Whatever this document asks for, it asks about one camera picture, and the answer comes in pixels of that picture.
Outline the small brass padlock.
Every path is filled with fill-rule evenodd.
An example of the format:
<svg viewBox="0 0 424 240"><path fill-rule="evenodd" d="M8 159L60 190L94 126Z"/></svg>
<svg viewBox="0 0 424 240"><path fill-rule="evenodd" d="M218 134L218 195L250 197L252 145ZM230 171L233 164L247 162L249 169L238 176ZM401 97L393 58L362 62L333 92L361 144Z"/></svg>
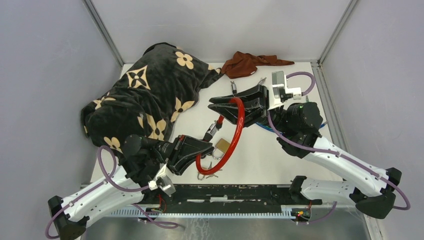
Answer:
<svg viewBox="0 0 424 240"><path fill-rule="evenodd" d="M206 178L206 176L205 175L203 175L203 174L201 174L200 172L197 172L197 177L196 177L199 181L203 181L205 178Z"/></svg>

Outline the red cable lock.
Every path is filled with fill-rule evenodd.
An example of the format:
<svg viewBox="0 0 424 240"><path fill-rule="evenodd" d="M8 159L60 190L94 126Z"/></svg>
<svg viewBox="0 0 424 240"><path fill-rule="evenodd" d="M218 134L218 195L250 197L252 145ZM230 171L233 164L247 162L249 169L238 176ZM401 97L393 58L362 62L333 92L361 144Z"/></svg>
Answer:
<svg viewBox="0 0 424 240"><path fill-rule="evenodd" d="M234 135L231 140L229 149L227 150L223 158L214 167L210 169L205 169L202 167L200 155L198 155L195 159L195 166L197 171L205 176L215 174L227 163L227 161L232 156L234 150L236 149L238 142L240 140L240 137L242 135L242 131L243 131L244 123L245 123L245 107L239 98L233 98L231 101L236 102L238 115L237 115L236 129L234 131Z"/></svg>

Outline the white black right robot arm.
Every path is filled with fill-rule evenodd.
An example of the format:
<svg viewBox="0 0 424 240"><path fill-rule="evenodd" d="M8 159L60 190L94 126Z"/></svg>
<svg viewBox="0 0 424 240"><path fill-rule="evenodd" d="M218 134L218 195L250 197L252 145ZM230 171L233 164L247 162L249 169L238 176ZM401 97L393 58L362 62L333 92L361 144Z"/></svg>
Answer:
<svg viewBox="0 0 424 240"><path fill-rule="evenodd" d="M300 88L283 84L268 90L257 85L235 95L213 97L209 108L226 120L243 125L263 124L277 134L282 149L339 175L340 181L296 176L289 187L289 199L295 204L320 204L325 201L353 205L361 213L384 219L395 209L401 172L392 167L370 165L320 134L323 118L315 102L301 103Z"/></svg>

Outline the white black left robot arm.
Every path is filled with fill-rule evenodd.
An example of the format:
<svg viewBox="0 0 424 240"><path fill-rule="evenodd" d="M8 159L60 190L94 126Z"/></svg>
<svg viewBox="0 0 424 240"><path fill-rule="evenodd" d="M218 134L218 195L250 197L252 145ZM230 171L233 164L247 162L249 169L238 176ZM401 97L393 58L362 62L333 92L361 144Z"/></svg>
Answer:
<svg viewBox="0 0 424 240"><path fill-rule="evenodd" d="M48 200L51 220L45 230L48 239L54 225L61 240L75 240L106 215L141 201L150 204L160 189L171 196L176 188L171 174L180 176L196 160L214 150L213 144L187 135L173 142L129 135L117 158L111 148L101 146L97 160L103 177L67 197Z"/></svg>

